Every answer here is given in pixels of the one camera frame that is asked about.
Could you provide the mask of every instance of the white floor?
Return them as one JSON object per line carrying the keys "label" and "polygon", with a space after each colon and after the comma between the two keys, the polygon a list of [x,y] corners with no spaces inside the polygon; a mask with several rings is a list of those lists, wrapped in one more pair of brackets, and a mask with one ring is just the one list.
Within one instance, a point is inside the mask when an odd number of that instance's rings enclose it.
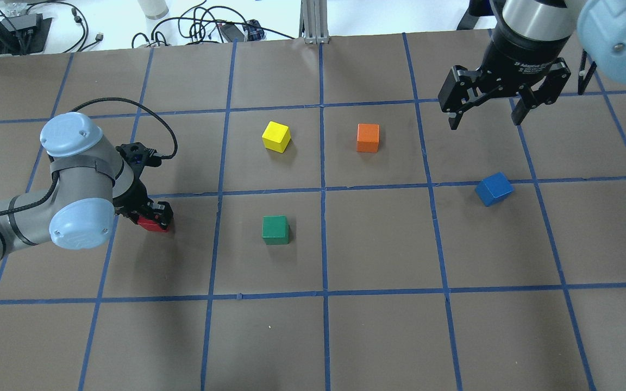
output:
{"label": "white floor", "polygon": [[[91,50],[124,49],[131,47],[132,36],[149,33],[159,21],[148,20],[136,0],[67,0],[76,5],[89,22],[89,43],[97,33],[104,39]],[[328,29],[330,35],[375,35],[416,31],[455,30],[469,0],[328,0]],[[195,0],[167,0],[169,16],[179,16]],[[205,7],[226,5],[238,10],[247,19],[256,19],[263,27],[298,35],[301,3],[299,0],[208,0]],[[60,53],[79,40],[82,29],[74,23],[71,8],[60,4],[38,5],[33,8],[45,18],[52,17],[52,27],[45,54]],[[239,17],[224,9],[212,11],[219,19],[238,21]],[[494,27],[494,17],[483,17],[477,28]],[[183,24],[187,30],[189,22]],[[159,28],[169,44],[189,42],[177,32],[177,21],[166,22]],[[267,33],[266,39],[283,39]],[[142,38],[137,38],[141,45]]]}

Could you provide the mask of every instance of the light blue object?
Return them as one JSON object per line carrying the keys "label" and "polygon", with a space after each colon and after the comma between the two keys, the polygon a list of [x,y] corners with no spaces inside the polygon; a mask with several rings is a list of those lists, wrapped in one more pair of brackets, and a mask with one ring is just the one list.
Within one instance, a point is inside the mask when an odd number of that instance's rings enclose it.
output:
{"label": "light blue object", "polygon": [[94,248],[107,242],[115,208],[104,198],[84,198],[63,207],[50,221],[52,242],[69,250]]}
{"label": "light blue object", "polygon": [[50,119],[40,132],[40,144],[52,157],[74,156],[95,146],[103,131],[81,113],[64,113]]}
{"label": "light blue object", "polygon": [[483,179],[475,191],[485,207],[490,207],[513,193],[514,187],[509,183],[504,173],[496,173]]}
{"label": "light blue object", "polygon": [[589,0],[579,14],[577,31],[599,69],[626,84],[626,0]]}

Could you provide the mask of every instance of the white cylinder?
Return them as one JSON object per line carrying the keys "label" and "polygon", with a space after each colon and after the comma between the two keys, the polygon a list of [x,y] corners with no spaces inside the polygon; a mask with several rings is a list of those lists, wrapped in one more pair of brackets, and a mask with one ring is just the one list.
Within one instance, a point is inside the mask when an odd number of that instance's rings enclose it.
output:
{"label": "white cylinder", "polygon": [[139,7],[144,11],[147,19],[161,19],[168,13],[166,0],[137,0],[137,2],[139,2]]}

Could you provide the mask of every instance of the yellow cube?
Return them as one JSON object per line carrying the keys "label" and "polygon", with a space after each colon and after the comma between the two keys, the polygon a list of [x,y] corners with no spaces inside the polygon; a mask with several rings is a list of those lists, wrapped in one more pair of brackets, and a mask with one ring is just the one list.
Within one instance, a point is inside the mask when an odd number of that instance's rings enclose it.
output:
{"label": "yellow cube", "polygon": [[289,127],[274,121],[270,121],[262,134],[262,142],[265,144],[265,148],[278,153],[284,153],[284,149],[288,146],[289,141],[291,141]]}

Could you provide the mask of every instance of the cube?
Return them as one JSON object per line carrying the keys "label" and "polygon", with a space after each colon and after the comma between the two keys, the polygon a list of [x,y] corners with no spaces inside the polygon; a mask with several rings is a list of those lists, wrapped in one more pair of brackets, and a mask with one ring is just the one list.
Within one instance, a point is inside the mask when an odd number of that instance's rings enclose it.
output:
{"label": "cube", "polygon": [[485,207],[490,207],[508,197],[514,192],[514,187],[509,183],[504,173],[496,173],[483,179],[475,188],[480,200]]}
{"label": "cube", "polygon": [[289,244],[289,225],[286,216],[264,216],[262,238],[268,245]]}
{"label": "cube", "polygon": [[289,127],[274,121],[269,122],[262,134],[262,142],[265,144],[265,148],[278,153],[284,153],[289,141],[291,141]]}
{"label": "cube", "polygon": [[377,153],[380,144],[379,124],[359,124],[357,127],[357,152]]}

